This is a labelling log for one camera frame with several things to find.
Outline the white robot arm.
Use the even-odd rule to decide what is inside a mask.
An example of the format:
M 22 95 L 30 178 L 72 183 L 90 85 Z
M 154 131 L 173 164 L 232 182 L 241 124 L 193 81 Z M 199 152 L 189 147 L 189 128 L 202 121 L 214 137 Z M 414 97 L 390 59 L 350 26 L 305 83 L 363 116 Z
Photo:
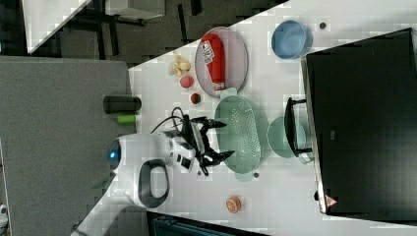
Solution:
M 205 116 L 174 116 L 171 130 L 153 130 L 117 138 L 108 160 L 114 178 L 103 196 L 75 227 L 71 236 L 103 236 L 126 207 L 157 208 L 169 196 L 167 168 L 189 173 L 199 166 L 207 173 L 233 152 L 217 152 L 209 146 L 207 131 L 225 124 Z

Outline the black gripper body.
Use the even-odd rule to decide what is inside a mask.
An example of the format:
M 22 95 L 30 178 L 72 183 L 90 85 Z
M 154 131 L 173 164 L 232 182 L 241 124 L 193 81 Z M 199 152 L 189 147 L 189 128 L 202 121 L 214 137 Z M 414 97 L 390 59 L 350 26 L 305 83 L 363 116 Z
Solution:
M 195 158 L 203 173 L 208 176 L 208 167 L 211 164 L 211 155 L 215 151 L 209 143 L 207 132 L 209 129 L 203 127 L 206 116 L 191 119 L 189 115 L 182 118 L 181 136 L 196 151 Z

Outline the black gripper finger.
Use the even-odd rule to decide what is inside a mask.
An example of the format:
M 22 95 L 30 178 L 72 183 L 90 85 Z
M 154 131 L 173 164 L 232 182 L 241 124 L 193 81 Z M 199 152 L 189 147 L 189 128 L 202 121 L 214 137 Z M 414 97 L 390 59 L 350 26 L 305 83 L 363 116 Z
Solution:
M 216 121 L 214 119 L 206 119 L 203 121 L 203 127 L 207 129 L 223 128 L 226 127 L 226 124 L 220 121 Z
M 234 150 L 223 151 L 223 152 L 213 152 L 211 155 L 211 164 L 218 165 L 222 161 L 226 160 L 229 156 L 234 153 Z

